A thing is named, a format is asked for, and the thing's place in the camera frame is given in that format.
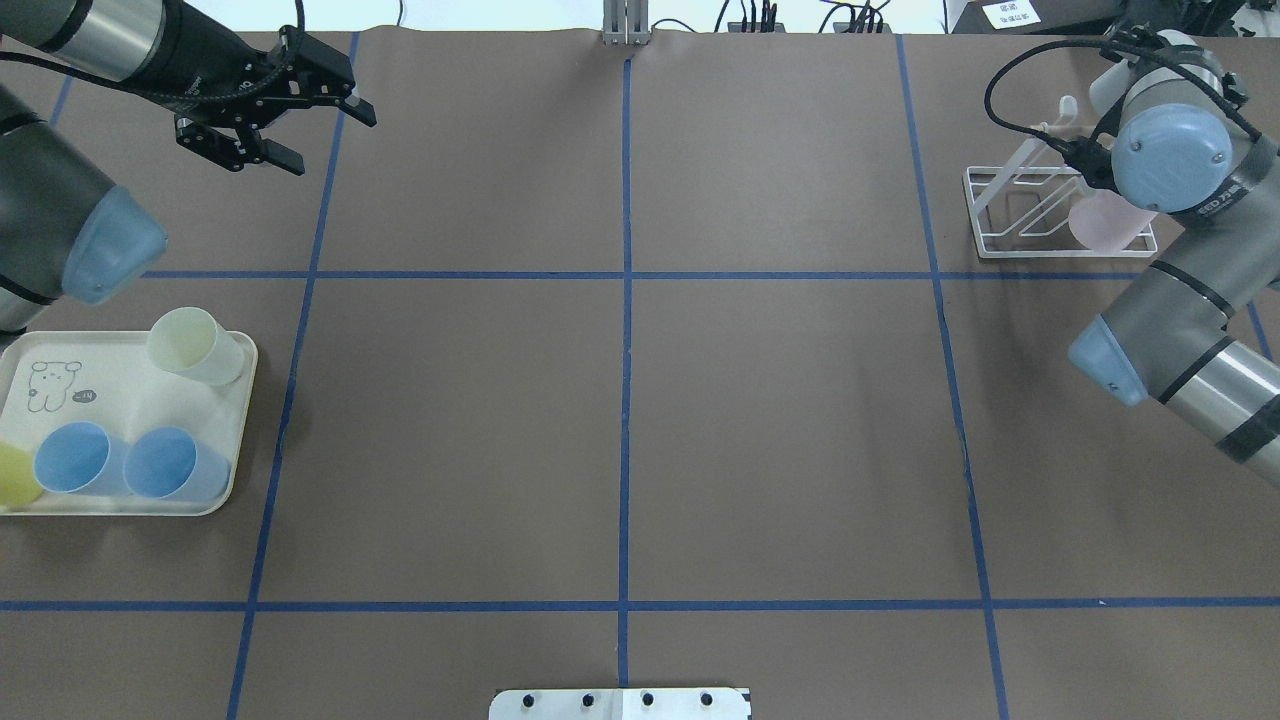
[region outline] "white tray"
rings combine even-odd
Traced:
[[[177,425],[227,457],[230,480],[210,502],[145,497],[90,497],[46,492],[0,515],[207,515],[221,507],[236,482],[248,400],[257,373],[257,346],[230,333],[248,366],[236,382],[209,387],[151,365],[146,332],[33,332],[0,355],[0,441],[35,454],[55,429],[91,420],[128,443],[163,425]],[[33,366],[49,366],[36,375]],[[45,380],[52,369],[56,375]]]

